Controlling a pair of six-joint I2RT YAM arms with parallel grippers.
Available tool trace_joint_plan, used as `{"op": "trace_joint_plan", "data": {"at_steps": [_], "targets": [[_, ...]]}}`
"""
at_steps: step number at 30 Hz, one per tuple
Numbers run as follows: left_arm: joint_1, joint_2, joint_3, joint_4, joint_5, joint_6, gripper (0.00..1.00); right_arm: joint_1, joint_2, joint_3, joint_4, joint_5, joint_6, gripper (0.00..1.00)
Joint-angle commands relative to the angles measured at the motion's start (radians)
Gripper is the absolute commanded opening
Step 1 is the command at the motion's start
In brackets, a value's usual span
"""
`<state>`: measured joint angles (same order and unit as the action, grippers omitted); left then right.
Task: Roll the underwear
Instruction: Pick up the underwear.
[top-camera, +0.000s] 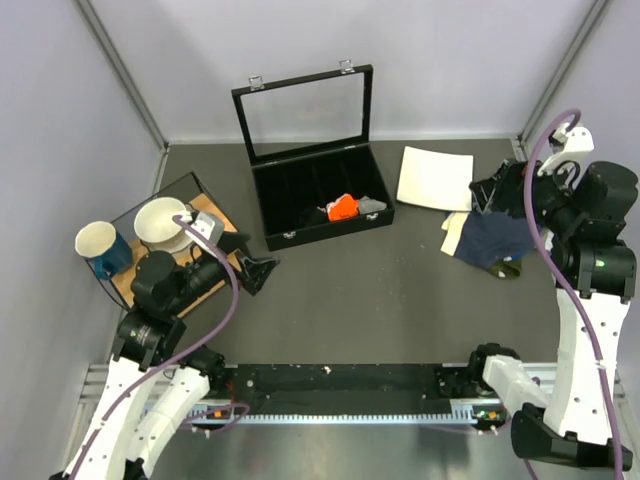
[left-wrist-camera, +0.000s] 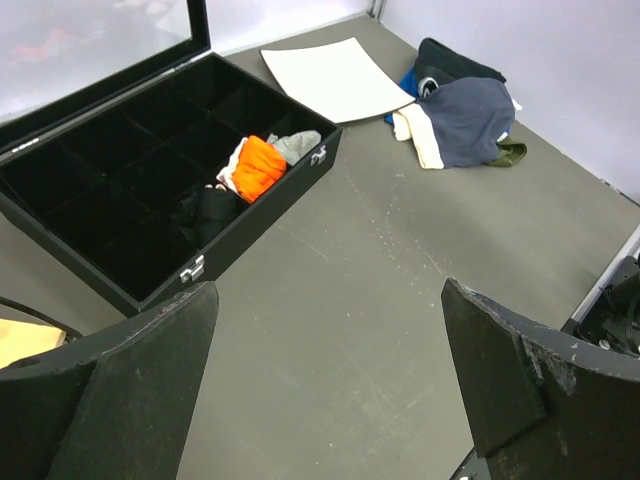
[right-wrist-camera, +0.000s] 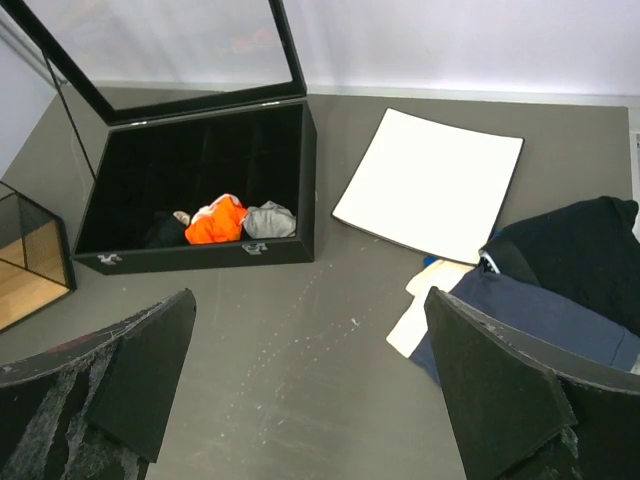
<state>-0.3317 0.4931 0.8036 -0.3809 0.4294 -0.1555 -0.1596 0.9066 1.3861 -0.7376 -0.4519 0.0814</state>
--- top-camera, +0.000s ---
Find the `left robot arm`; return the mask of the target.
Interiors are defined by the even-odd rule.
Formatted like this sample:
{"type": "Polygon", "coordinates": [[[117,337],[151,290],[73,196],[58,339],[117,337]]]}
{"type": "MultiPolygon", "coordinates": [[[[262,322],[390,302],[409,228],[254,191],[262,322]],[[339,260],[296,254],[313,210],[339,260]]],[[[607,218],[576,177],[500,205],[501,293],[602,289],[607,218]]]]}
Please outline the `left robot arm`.
{"type": "Polygon", "coordinates": [[[226,387],[223,355],[205,343],[174,352],[186,325],[180,313],[226,282],[237,298],[257,294],[274,257],[254,258],[247,236],[225,233],[214,253],[203,250],[181,265],[150,251],[135,266],[133,305],[120,322],[105,386],[81,446],[58,479],[148,479],[163,450],[205,396],[226,387]]]}

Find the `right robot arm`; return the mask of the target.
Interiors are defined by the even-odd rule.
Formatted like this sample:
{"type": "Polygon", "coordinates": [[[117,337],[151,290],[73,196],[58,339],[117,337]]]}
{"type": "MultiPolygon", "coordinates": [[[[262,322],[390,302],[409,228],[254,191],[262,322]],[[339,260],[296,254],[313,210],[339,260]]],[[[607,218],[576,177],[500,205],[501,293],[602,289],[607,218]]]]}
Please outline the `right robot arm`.
{"type": "Polygon", "coordinates": [[[638,264],[620,235],[638,179],[622,165],[589,162],[594,142],[577,120],[553,124],[540,141],[551,147],[547,159],[504,162],[471,190],[479,211],[523,219],[550,268],[560,314],[554,386],[545,392],[512,349],[495,343],[472,353],[466,380],[500,399],[519,458],[621,478],[633,454],[615,417],[614,377],[638,264]]]}

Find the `navy underwear with cream waistband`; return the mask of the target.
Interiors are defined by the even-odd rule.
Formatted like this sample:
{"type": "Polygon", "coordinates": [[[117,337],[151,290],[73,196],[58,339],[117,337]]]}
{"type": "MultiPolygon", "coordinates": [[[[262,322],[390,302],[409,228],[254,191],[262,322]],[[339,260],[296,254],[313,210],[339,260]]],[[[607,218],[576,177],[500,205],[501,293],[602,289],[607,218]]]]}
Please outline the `navy underwear with cream waistband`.
{"type": "Polygon", "coordinates": [[[454,212],[441,229],[445,231],[442,253],[484,270],[535,248],[526,219],[514,219],[503,212],[454,212]]]}

